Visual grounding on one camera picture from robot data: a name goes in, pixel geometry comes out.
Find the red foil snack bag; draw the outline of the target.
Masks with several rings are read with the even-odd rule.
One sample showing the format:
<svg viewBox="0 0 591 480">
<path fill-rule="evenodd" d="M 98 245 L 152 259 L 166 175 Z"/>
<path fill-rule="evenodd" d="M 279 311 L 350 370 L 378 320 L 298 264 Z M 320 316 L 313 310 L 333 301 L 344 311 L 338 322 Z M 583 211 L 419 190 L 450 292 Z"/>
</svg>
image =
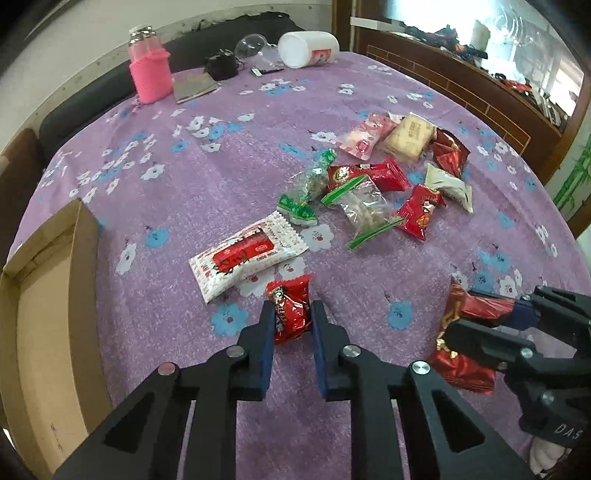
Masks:
<svg viewBox="0 0 591 480">
<path fill-rule="evenodd" d="M 481 341 L 513 313 L 515 300 L 478 296 L 451 279 L 434 353 L 428 363 L 452 386 L 480 394 L 495 390 L 496 371 L 471 357 Z"/>
</svg>

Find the cream white snack packet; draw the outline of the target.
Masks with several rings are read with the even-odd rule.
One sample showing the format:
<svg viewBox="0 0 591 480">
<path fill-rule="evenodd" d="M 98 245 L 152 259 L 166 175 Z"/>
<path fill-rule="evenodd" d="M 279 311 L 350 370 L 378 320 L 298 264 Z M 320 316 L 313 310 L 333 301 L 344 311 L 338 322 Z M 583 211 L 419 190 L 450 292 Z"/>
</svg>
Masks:
<svg viewBox="0 0 591 480">
<path fill-rule="evenodd" d="M 474 213 L 472 187 L 460 178 L 428 163 L 425 185 L 456 201 L 468 213 Z"/>
</svg>

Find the red printed snack packet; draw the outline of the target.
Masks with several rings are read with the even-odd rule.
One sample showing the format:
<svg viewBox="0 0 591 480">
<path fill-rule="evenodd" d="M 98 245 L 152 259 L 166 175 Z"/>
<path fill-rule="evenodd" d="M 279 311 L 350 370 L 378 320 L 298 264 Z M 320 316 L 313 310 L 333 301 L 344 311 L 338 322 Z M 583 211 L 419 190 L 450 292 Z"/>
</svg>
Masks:
<svg viewBox="0 0 591 480">
<path fill-rule="evenodd" d="M 445 205 L 446 201 L 441 192 L 418 184 L 398 210 L 399 217 L 403 219 L 398 228 L 418 240 L 425 241 L 426 229 L 431 223 L 434 211 L 438 206 Z"/>
</svg>

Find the small red snack packet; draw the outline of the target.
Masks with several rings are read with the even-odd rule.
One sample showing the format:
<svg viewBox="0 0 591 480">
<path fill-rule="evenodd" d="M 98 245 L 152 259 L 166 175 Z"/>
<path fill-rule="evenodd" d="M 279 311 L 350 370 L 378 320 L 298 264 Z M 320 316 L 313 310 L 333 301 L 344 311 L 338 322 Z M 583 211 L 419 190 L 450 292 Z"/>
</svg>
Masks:
<svg viewBox="0 0 591 480">
<path fill-rule="evenodd" d="M 266 296 L 276 311 L 274 344 L 281 345 L 301 338 L 311 329 L 311 274 L 273 281 L 266 285 Z"/>
</svg>

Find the dark red snack packet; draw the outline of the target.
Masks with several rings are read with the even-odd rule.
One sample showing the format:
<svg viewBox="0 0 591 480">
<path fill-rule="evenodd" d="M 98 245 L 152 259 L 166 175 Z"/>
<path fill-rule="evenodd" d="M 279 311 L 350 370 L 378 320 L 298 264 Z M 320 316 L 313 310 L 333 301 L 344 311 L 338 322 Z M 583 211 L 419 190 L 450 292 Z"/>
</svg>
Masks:
<svg viewBox="0 0 591 480">
<path fill-rule="evenodd" d="M 470 150 L 452 132 L 438 128 L 431 142 L 433 157 L 438 165 L 449 174 L 461 178 L 467 164 Z"/>
</svg>

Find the clear green-edged snack bag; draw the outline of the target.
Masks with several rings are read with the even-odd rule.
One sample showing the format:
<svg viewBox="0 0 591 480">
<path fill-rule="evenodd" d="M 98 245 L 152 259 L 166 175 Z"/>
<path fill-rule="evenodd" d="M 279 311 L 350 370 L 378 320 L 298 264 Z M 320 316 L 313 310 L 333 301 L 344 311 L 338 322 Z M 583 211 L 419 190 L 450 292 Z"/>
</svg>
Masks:
<svg viewBox="0 0 591 480">
<path fill-rule="evenodd" d="M 325 194 L 321 202 L 327 207 L 341 207 L 355 228 L 355 236 L 348 244 L 351 250 L 391 228 L 406 223 L 367 174 L 346 181 L 345 184 Z"/>
</svg>

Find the long red snack packet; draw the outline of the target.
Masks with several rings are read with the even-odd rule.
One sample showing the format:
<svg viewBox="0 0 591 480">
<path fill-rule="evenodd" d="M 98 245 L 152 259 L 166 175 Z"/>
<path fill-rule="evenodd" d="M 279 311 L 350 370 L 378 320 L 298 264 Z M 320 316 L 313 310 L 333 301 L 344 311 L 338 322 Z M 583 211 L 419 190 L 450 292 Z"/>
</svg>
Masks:
<svg viewBox="0 0 591 480">
<path fill-rule="evenodd" d="M 353 178 L 367 175 L 382 192 L 407 191 L 412 183 L 394 158 L 381 163 L 338 165 L 328 168 L 328 190 L 335 190 Z"/>
</svg>

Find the beige cracker packet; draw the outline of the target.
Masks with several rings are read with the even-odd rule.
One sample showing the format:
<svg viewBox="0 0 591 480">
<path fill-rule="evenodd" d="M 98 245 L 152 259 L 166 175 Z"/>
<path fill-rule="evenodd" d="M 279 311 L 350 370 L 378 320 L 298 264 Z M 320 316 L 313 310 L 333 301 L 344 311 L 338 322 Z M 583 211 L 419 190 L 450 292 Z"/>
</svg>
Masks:
<svg viewBox="0 0 591 480">
<path fill-rule="evenodd" d="M 410 113 L 384 138 L 379 149 L 408 164 L 416 164 L 428 144 L 435 139 L 436 130 L 431 121 Z"/>
</svg>

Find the white red snack packet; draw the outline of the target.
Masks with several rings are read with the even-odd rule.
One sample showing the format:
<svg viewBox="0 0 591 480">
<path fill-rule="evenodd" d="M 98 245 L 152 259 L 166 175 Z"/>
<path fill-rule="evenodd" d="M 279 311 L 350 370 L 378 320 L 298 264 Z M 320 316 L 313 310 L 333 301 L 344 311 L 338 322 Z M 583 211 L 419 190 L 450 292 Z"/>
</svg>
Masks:
<svg viewBox="0 0 591 480">
<path fill-rule="evenodd" d="M 226 290 L 308 250 L 307 243 L 280 212 L 252 223 L 189 259 L 208 304 Z"/>
</svg>

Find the green clear candy packet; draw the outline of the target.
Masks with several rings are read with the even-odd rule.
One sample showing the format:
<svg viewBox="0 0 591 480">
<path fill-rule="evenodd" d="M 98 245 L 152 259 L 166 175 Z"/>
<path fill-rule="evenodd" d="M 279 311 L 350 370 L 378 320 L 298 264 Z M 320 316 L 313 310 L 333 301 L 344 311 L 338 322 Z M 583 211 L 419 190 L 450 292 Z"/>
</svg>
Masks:
<svg viewBox="0 0 591 480">
<path fill-rule="evenodd" d="M 329 167 L 338 158 L 335 149 L 325 149 L 315 163 L 290 179 L 287 190 L 280 195 L 276 210 L 297 226 L 318 224 L 318 215 L 312 204 L 325 194 L 329 182 Z"/>
</svg>

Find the pink snack packet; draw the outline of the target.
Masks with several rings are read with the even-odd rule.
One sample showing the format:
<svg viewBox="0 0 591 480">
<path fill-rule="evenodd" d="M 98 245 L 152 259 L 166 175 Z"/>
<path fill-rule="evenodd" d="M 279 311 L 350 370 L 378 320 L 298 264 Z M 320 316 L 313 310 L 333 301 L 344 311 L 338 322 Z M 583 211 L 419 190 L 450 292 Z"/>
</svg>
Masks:
<svg viewBox="0 0 591 480">
<path fill-rule="evenodd" d="M 399 124 L 390 114 L 370 113 L 360 125 L 339 137 L 335 145 L 356 159 L 367 161 L 375 146 Z"/>
</svg>

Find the cardboard box tray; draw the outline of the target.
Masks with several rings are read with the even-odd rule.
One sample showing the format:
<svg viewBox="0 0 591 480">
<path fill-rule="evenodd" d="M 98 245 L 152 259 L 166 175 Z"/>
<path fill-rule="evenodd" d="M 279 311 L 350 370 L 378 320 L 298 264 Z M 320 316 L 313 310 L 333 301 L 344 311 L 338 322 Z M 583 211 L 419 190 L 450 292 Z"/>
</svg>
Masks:
<svg viewBox="0 0 591 480">
<path fill-rule="evenodd" d="M 99 225 L 74 200 L 1 273 L 1 400 L 25 465 L 48 479 L 111 411 L 96 324 Z"/>
</svg>

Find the white plastic jar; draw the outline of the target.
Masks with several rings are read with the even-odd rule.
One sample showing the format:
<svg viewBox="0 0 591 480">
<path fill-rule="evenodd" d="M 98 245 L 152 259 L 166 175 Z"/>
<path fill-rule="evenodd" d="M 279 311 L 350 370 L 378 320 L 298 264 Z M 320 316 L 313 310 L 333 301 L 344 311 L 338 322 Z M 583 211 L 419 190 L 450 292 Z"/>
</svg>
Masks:
<svg viewBox="0 0 591 480">
<path fill-rule="evenodd" d="M 277 42 L 277 51 L 287 68 L 301 69 L 334 62 L 339 41 L 325 31 L 287 32 Z"/>
</svg>

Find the pink sleeved bottle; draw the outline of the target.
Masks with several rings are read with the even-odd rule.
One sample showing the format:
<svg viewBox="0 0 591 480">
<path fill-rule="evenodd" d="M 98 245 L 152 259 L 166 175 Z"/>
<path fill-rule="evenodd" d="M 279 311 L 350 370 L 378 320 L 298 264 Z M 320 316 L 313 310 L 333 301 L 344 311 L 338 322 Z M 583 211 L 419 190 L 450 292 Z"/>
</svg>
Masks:
<svg viewBox="0 0 591 480">
<path fill-rule="evenodd" d="M 172 93 L 173 79 L 170 54 L 149 25 L 138 25 L 129 31 L 129 70 L 142 104 L 152 104 Z"/>
</svg>

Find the small black box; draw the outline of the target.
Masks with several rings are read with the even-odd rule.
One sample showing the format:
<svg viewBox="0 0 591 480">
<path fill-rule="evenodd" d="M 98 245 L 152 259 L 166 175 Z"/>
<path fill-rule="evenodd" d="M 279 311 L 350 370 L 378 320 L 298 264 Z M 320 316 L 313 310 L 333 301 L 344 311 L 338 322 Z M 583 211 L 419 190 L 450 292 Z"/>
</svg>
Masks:
<svg viewBox="0 0 591 480">
<path fill-rule="evenodd" d="M 231 51 L 222 49 L 207 58 L 204 71 L 215 81 L 235 78 L 238 76 L 238 60 Z"/>
</svg>

